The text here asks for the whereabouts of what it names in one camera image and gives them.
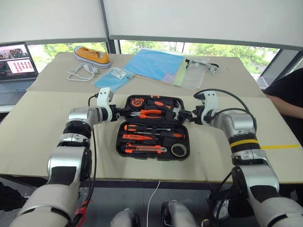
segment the person's arm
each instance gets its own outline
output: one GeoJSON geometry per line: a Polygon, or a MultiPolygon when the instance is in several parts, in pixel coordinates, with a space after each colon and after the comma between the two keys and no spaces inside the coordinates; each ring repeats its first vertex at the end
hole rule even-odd
{"type": "Polygon", "coordinates": [[[303,108],[292,105],[276,96],[266,95],[266,97],[272,101],[280,114],[303,119],[303,108]]]}

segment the tool kit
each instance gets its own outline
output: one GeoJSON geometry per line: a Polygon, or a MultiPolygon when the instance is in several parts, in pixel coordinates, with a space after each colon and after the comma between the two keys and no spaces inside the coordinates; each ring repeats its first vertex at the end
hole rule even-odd
{"type": "Polygon", "coordinates": [[[124,157],[184,160],[189,156],[189,138],[179,114],[183,101],[167,96],[132,95],[118,131],[116,150],[124,157]]]}

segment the beige table surface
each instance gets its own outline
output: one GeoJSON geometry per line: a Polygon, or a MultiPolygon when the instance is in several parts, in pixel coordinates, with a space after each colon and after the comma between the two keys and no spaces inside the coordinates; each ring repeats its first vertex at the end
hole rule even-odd
{"type": "MultiPolygon", "coordinates": [[[[57,145],[71,108],[84,106],[91,93],[27,92],[0,124],[0,174],[47,176],[46,165],[57,145]]],[[[113,104],[124,106],[126,95],[114,95],[113,104]]],[[[180,96],[187,110],[200,102],[180,96]]],[[[257,137],[262,146],[299,144],[276,108],[267,98],[244,97],[258,121],[257,137]]],[[[219,97],[220,108],[240,107],[231,97],[219,97]]],[[[232,168],[231,151],[223,132],[186,121],[190,156],[184,161],[138,160],[121,157],[115,149],[119,125],[103,122],[95,127],[97,178],[173,181],[221,181],[232,168]]],[[[282,183],[303,182],[303,150],[266,149],[282,183]]]]}
{"type": "MultiPolygon", "coordinates": [[[[110,54],[112,67],[122,68],[133,57],[128,54],[110,54]]],[[[203,57],[191,56],[194,59],[203,57]]],[[[233,92],[242,97],[265,97],[259,89],[254,78],[243,66],[239,58],[235,57],[208,57],[211,63],[216,63],[220,67],[215,75],[205,73],[201,88],[220,88],[233,92]]],[[[96,93],[99,88],[92,82],[77,82],[67,79],[67,72],[75,70],[81,62],[78,61],[73,53],[60,52],[55,59],[49,63],[39,74],[37,80],[28,89],[29,91],[60,91],[60,92],[92,92],[96,93]]],[[[79,75],[90,76],[84,69],[79,71],[79,75]]],[[[196,91],[186,90],[180,87],[164,85],[159,82],[150,81],[142,78],[133,78],[129,83],[119,88],[117,94],[146,94],[166,96],[192,96],[196,91]]]]}

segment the laptop keyboard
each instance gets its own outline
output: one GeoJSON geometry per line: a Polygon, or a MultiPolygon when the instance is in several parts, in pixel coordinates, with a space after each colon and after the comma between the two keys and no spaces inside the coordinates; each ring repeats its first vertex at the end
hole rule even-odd
{"type": "Polygon", "coordinates": [[[0,83],[0,93],[26,91],[26,89],[32,85],[34,81],[18,81],[9,83],[0,83]]]}

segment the black shirt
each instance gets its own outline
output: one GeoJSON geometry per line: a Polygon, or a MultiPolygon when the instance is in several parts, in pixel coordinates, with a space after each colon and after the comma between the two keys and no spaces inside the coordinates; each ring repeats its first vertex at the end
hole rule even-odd
{"type": "MultiPolygon", "coordinates": [[[[264,93],[279,97],[292,105],[303,107],[303,68],[274,82],[264,90],[264,93]]],[[[303,146],[303,120],[285,115],[282,117],[303,146]]]]}

